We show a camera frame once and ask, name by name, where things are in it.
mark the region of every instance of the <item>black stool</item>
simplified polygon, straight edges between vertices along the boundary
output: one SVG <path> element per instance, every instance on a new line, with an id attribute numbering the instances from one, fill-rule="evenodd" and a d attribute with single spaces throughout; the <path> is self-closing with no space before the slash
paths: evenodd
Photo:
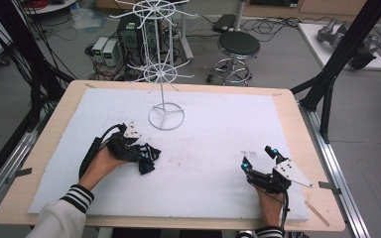
<path id="1" fill-rule="evenodd" d="M 230 58 L 222 59 L 214 66 L 215 75 L 222 79 L 223 85 L 226 82 L 244 82 L 247 86 L 252 73 L 242 60 L 258 55 L 261 49 L 258 40 L 247 33 L 227 32 L 219 38 L 218 48 Z"/>

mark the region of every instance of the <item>wooden table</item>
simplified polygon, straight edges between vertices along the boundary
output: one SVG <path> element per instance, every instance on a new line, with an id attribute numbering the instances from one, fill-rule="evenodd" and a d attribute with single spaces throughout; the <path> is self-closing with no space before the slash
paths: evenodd
<path id="1" fill-rule="evenodd" d="M 286 229 L 294 231 L 341 231 L 344 229 L 345 224 L 332 191 L 318 187 L 318 182 L 327 181 L 327 178 L 299 107 L 290 90 L 188 84 L 176 84 L 175 87 L 180 91 L 189 92 L 272 96 L 292 159 L 299 168 L 309 172 L 309 179 L 314 185 L 314 188 L 303 187 L 305 204 L 311 219 L 306 222 L 288 221 Z M 72 82 L 23 166 L 23 169 L 32 168 L 33 172 L 30 175 L 16 178 L 2 201 L 0 205 L 0 224 L 33 225 L 36 223 L 37 215 L 29 214 L 27 212 L 28 208 L 39 186 L 44 169 L 58 146 L 64 129 L 81 100 L 82 93 L 87 88 L 158 90 L 158 87 L 154 87 L 149 83 L 87 80 Z M 247 230 L 259 228 L 261 223 L 255 219 L 88 216 L 86 225 Z"/>

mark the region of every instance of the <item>black and white striped cuff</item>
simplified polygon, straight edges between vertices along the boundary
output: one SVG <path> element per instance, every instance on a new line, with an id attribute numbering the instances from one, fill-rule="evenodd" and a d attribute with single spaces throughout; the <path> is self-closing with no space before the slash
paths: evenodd
<path id="1" fill-rule="evenodd" d="M 61 200 L 69 202 L 78 210 L 85 213 L 91 202 L 94 200 L 94 195 L 85 187 L 79 184 L 74 184 L 70 187 L 67 194 L 61 198 Z"/>
<path id="2" fill-rule="evenodd" d="M 258 238 L 283 237 L 283 232 L 277 226 L 267 226 L 261 229 L 257 229 L 255 232 Z"/>

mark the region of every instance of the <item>white mat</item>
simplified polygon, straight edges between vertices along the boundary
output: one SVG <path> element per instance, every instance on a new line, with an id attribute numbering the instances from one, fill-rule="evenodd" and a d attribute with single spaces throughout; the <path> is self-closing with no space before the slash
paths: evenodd
<path id="1" fill-rule="evenodd" d="M 158 91 L 87 89 L 43 175 L 29 209 L 38 213 L 77 183 L 79 165 L 94 137 L 110 126 L 134 121 L 142 132 L 137 143 L 162 151 L 156 170 L 140 176 L 128 164 L 92 192 L 87 214 L 201 218 L 257 218 L 255 189 L 240 169 L 246 154 L 254 169 L 270 173 L 264 152 L 269 145 L 290 157 L 271 96 L 165 92 L 167 101 L 185 109 L 185 123 L 160 131 L 148 112 L 160 103 Z M 288 219 L 309 219 L 301 189 L 290 188 Z"/>
<path id="2" fill-rule="evenodd" d="M 309 46 L 314 51 L 317 60 L 322 66 L 324 66 L 330 59 L 334 48 L 328 42 L 318 41 L 318 30 L 322 29 L 326 24 L 306 24 L 300 23 L 299 28 L 303 33 L 305 39 L 309 42 Z M 335 33 L 340 25 L 335 25 L 333 27 L 333 32 Z M 370 62 L 365 68 L 366 70 L 381 70 L 381 57 L 374 53 L 373 56 L 376 57 L 372 62 Z"/>

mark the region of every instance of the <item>floor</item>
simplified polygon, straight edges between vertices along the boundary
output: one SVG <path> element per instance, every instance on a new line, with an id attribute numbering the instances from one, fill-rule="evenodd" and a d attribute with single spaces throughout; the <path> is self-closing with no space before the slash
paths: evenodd
<path id="1" fill-rule="evenodd" d="M 68 11 L 43 17 L 43 23 L 55 33 L 49 36 L 53 50 L 77 78 L 88 78 L 92 63 L 84 49 L 99 36 L 110 36 L 117 22 L 103 18 L 102 28 L 74 30 Z M 203 18 L 189 21 L 189 35 L 216 35 Z M 254 35 L 258 39 L 269 36 Z M 206 77 L 223 54 L 217 49 L 218 37 L 189 37 L 194 60 L 180 73 L 194 74 L 179 78 L 176 83 L 206 84 Z M 38 42 L 47 59 L 49 52 Z M 258 58 L 247 61 L 253 78 L 252 87 L 292 88 L 316 76 L 321 69 L 302 34 L 284 28 L 275 37 L 261 44 Z M 221 84 L 215 79 L 212 84 Z M 12 65 L 0 65 L 0 149 L 24 118 L 30 107 L 29 87 Z M 296 95 L 302 99 L 306 95 Z M 381 237 L 381 71 L 344 70 L 334 86 L 329 123 L 329 139 L 371 237 Z M 24 237 L 29 227 L 0 225 L 0 237 Z M 166 230 L 164 237 L 175 237 Z M 83 237 L 96 237 L 96 228 L 86 228 Z M 311 237 L 352 237 L 349 228 L 340 233 L 308 232 Z M 224 233 L 224 237 L 233 237 Z"/>

